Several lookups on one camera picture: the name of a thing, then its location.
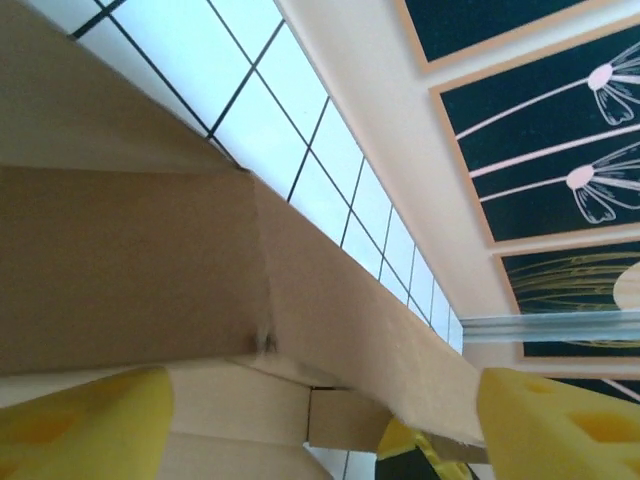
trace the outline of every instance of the yellow foam block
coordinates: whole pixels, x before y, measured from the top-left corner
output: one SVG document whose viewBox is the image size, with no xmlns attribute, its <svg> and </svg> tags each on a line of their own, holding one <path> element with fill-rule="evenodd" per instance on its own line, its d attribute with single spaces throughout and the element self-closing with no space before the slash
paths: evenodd
<svg viewBox="0 0 640 480">
<path fill-rule="evenodd" d="M 152 480 L 172 413 L 162 368 L 0 409 L 0 480 Z"/>
<path fill-rule="evenodd" d="M 640 480 L 640 406 L 487 369 L 478 415 L 498 480 Z"/>
</svg>

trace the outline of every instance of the tan cardboard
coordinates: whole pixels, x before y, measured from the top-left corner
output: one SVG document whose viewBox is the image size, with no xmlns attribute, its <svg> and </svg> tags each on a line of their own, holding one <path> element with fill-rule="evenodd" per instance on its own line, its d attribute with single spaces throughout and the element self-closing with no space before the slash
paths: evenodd
<svg viewBox="0 0 640 480">
<path fill-rule="evenodd" d="M 375 453 L 392 418 L 388 408 L 346 390 L 312 390 L 309 445 Z"/>
<path fill-rule="evenodd" d="M 0 162 L 211 172 L 230 162 L 14 0 L 0 2 Z"/>
<path fill-rule="evenodd" d="M 158 480 L 331 480 L 302 446 L 172 433 Z"/>
<path fill-rule="evenodd" d="M 171 430 L 299 447 L 307 439 L 308 387 L 228 362 L 171 365 Z"/>
<path fill-rule="evenodd" d="M 0 164 L 210 172 L 1 168 L 0 375 L 267 351 L 249 364 L 482 441 L 477 370 L 405 305 L 36 15 L 0 13 Z"/>
</svg>

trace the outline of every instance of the dark panel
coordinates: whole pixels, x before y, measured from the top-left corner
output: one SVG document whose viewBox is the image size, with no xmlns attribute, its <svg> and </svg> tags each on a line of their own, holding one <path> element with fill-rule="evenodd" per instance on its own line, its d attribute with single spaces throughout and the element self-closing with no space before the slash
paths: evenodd
<svg viewBox="0 0 640 480">
<path fill-rule="evenodd" d="M 422 450 L 414 450 L 376 462 L 376 480 L 440 480 Z"/>
<path fill-rule="evenodd" d="M 640 380 L 616 380 L 616 382 L 640 395 Z"/>
<path fill-rule="evenodd" d="M 639 133 L 553 151 L 566 142 L 579 144 L 590 136 L 638 124 L 639 41 L 640 26 L 631 27 L 442 94 L 453 130 L 460 134 L 523 102 L 566 87 L 458 140 L 471 172 L 551 149 L 533 160 L 475 176 L 474 186 L 478 197 L 485 199 L 482 207 L 496 241 L 640 221 L 640 210 L 634 210 L 640 207 L 637 190 L 640 170 L 616 168 L 622 162 L 634 160 L 634 165 L 639 165 L 640 148 L 636 145 L 640 142 Z M 605 72 L 605 84 L 596 88 L 587 79 L 604 64 L 611 66 L 609 74 L 613 77 Z M 606 100 L 598 102 L 591 87 Z M 603 160 L 624 149 L 627 149 L 624 155 Z M 603 162 L 607 163 L 607 171 L 598 167 Z M 602 195 L 598 197 L 602 201 L 586 194 L 586 206 L 581 209 L 566 180 L 574 169 L 586 165 L 597 169 L 595 180 L 588 185 L 604 190 L 600 190 Z M 604 186 L 597 181 L 603 177 L 609 182 Z M 627 182 L 611 186 L 611 179 Z M 550 180 L 555 182 L 539 185 Z M 486 199 L 521 187 L 528 188 Z"/>
<path fill-rule="evenodd" d="M 525 357 L 638 357 L 638 342 L 526 342 Z"/>
<path fill-rule="evenodd" d="M 582 1 L 406 0 L 406 5 L 432 61 Z"/>
</svg>

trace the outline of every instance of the cardboard structure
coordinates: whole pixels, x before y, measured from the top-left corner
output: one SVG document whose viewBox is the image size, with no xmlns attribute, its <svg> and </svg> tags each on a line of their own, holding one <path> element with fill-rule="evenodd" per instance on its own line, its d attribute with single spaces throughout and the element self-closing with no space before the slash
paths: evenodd
<svg viewBox="0 0 640 480">
<path fill-rule="evenodd" d="M 477 370 L 405 305 L 37 15 L 16 2 L 0 14 L 0 376 L 197 361 L 174 375 L 178 399 L 192 391 L 167 452 L 178 463 L 206 439 L 229 462 L 254 442 L 267 449 L 255 458 L 279 445 L 303 468 L 302 442 L 372 450 L 390 412 L 482 444 Z M 260 404 L 278 414 L 238 401 L 271 388 Z M 215 392 L 235 413 L 211 410 Z M 258 435 L 236 421 L 266 423 Z"/>
</svg>

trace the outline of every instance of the wooden frame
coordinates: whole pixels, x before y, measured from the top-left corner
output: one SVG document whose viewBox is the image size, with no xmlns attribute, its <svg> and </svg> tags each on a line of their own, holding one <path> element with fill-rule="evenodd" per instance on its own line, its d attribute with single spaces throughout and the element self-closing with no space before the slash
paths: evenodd
<svg viewBox="0 0 640 480">
<path fill-rule="evenodd" d="M 516 27 L 487 40 L 483 40 L 474 45 L 447 54 L 441 58 L 429 61 L 420 43 L 420 39 L 413 24 L 413 20 L 411 19 L 411 15 L 409 14 L 409 10 L 407 9 L 405 0 L 394 0 L 395 8 L 398 12 L 403 30 L 406 31 L 409 47 L 420 67 L 420 70 L 423 72 L 430 72 L 436 68 L 441 68 L 454 62 L 462 61 L 474 55 L 479 55 L 492 48 L 514 42 L 519 38 L 534 34 L 539 30 L 549 28 L 567 21 L 572 17 L 604 7 L 611 3 L 613 3 L 613 0 L 585 0 L 580 4 L 564 8 L 556 13 L 534 20 L 531 23 Z"/>
<path fill-rule="evenodd" d="M 455 80 L 446 82 L 441 85 L 437 85 L 430 89 L 429 93 L 436 110 L 436 115 L 439 119 L 439 122 L 443 126 L 443 133 L 445 135 L 445 138 L 447 139 L 446 141 L 449 144 L 453 152 L 453 155 L 455 157 L 455 163 L 458 165 L 457 168 L 461 175 L 461 181 L 465 186 L 465 189 L 469 192 L 468 194 L 470 198 L 473 199 L 472 203 L 474 208 L 480 215 L 480 225 L 481 225 L 481 229 L 483 230 L 483 236 L 485 237 L 485 241 L 489 246 L 498 247 L 498 248 L 505 247 L 505 248 L 517 249 L 520 246 L 526 246 L 531 244 L 532 242 L 540 242 L 542 240 L 544 241 L 548 240 L 549 242 L 552 242 L 552 241 L 561 242 L 561 241 L 567 241 L 572 239 L 582 239 L 589 235 L 593 235 L 594 233 L 597 233 L 598 235 L 602 235 L 602 236 L 616 235 L 620 233 L 625 233 L 627 231 L 629 232 L 637 231 L 638 225 L 640 225 L 640 223 L 628 223 L 628 224 L 612 225 L 612 226 L 599 227 L 599 228 L 585 228 L 585 229 L 573 230 L 573 231 L 567 231 L 567 232 L 541 234 L 541 235 L 534 235 L 534 236 L 528 236 L 528 237 L 522 237 L 522 238 L 496 241 L 494 238 L 494 234 L 491 231 L 489 221 L 485 216 L 484 209 L 478 197 L 478 193 L 476 192 L 473 181 L 469 175 L 469 168 L 467 167 L 467 164 L 463 157 L 460 145 L 456 140 L 456 134 L 449 121 L 449 117 L 442 100 L 442 94 L 448 91 L 451 91 L 457 87 L 472 84 L 476 81 L 489 78 L 493 75 L 506 72 L 508 70 L 520 67 L 522 65 L 526 65 L 528 63 L 543 59 L 547 56 L 563 52 L 573 47 L 586 44 L 593 40 L 597 40 L 607 35 L 614 34 L 616 32 L 625 30 L 630 27 L 638 26 L 638 25 L 640 25 L 640 15 L 633 15 L 624 20 L 612 23 L 604 27 L 600 27 L 598 29 L 576 36 L 569 40 L 565 40 L 563 42 L 559 42 L 557 44 L 536 50 L 534 52 L 517 57 L 513 60 L 491 66 L 484 70 L 480 70 L 473 74 L 466 75 L 461 78 L 457 78 Z"/>
</svg>

